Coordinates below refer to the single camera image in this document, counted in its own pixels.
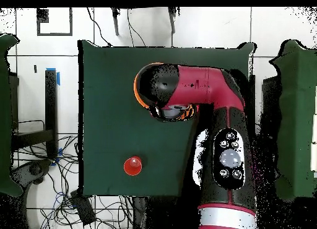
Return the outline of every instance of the floor tile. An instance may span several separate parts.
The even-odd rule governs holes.
[[[55,68],[60,80],[60,85],[57,85],[58,132],[77,132],[77,57],[18,56],[17,65],[20,79],[19,121],[40,119],[45,122],[45,70]]]
[[[255,116],[256,123],[259,123],[260,115],[263,110],[263,95],[262,84],[263,80],[274,77],[277,75],[277,71],[269,61],[272,58],[254,58],[253,60],[253,74],[255,75]]]
[[[315,13],[302,7],[253,7],[252,41],[258,46],[255,56],[277,56],[283,41],[299,40],[311,48],[317,44]]]
[[[112,10],[109,7],[95,8],[95,21],[99,24],[102,37],[113,46],[132,46],[129,31],[128,11],[120,10],[118,16],[119,36],[115,34]],[[146,46],[171,46],[172,28],[168,15],[168,7],[150,7],[129,10],[129,21],[133,29],[140,34]],[[134,46],[144,46],[142,40],[131,28]],[[106,46],[95,25],[95,44]]]
[[[250,7],[180,7],[173,46],[236,48],[250,41]]]
[[[96,209],[104,209],[107,207],[108,209],[117,209],[121,203],[125,205],[125,200],[122,196],[96,196]],[[131,204],[128,201],[128,208],[132,209]]]
[[[96,229],[132,229],[133,211],[130,210],[130,221],[122,210],[96,210],[97,227]]]
[[[71,226],[63,218],[62,214],[59,214],[58,223],[54,221],[54,212],[48,209],[27,209],[27,220],[29,229],[95,229],[95,224],[91,223],[83,227],[82,222],[75,210],[70,210],[68,213],[64,213],[69,223],[74,223]]]
[[[15,9],[2,8],[0,10],[0,33],[15,34]],[[15,47],[13,46],[8,55],[15,55]]]
[[[69,8],[48,8],[49,22],[40,24],[46,32],[63,33],[67,31]],[[72,55],[78,54],[78,40],[93,40],[93,22],[86,8],[72,8],[72,36],[38,36],[37,10],[17,11],[18,55]]]

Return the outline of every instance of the blue tape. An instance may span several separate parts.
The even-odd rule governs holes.
[[[57,85],[61,85],[61,82],[59,80],[59,72],[57,72],[56,74],[56,81],[57,81]]]
[[[63,148],[59,148],[59,149],[58,149],[58,155],[59,155],[59,156],[62,156],[62,155],[63,155]],[[56,163],[58,163],[59,161],[60,161],[60,158],[56,158],[56,159],[55,159],[55,162],[56,162]]]

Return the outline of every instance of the green board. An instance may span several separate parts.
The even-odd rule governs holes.
[[[7,51],[17,42],[12,35],[0,34],[0,192],[10,196],[20,196],[23,193],[22,188],[10,178],[12,113]]]
[[[271,63],[277,67],[282,82],[282,121],[277,136],[277,167],[282,176],[276,181],[277,195],[284,200],[312,197],[317,187],[317,178],[310,170],[317,51],[289,40]]]
[[[237,49],[101,48],[82,42],[84,63],[84,195],[179,196],[194,120],[161,123],[136,100],[133,83],[149,63],[238,69],[247,78],[252,43]],[[137,155],[142,171],[128,176]]]

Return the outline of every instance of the white object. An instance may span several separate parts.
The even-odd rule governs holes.
[[[224,207],[205,207],[199,209],[200,225],[236,229],[256,229],[256,217],[245,211]]]
[[[315,114],[313,116],[313,138],[311,144],[310,170],[314,171],[314,178],[317,178],[317,86],[315,95]]]
[[[310,170],[317,172],[317,144],[311,144]]]

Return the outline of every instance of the chair leg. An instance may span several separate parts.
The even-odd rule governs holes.
[[[119,36],[118,18],[117,18],[117,16],[119,15],[119,12],[114,7],[112,7],[111,10],[112,10],[112,16],[113,16],[113,23],[115,25],[116,36]]]
[[[175,33],[175,26],[174,26],[174,20],[173,20],[173,17],[174,17],[174,12],[173,12],[173,7],[168,7],[168,14],[170,16],[170,22],[171,22],[171,28],[172,28],[172,34]]]

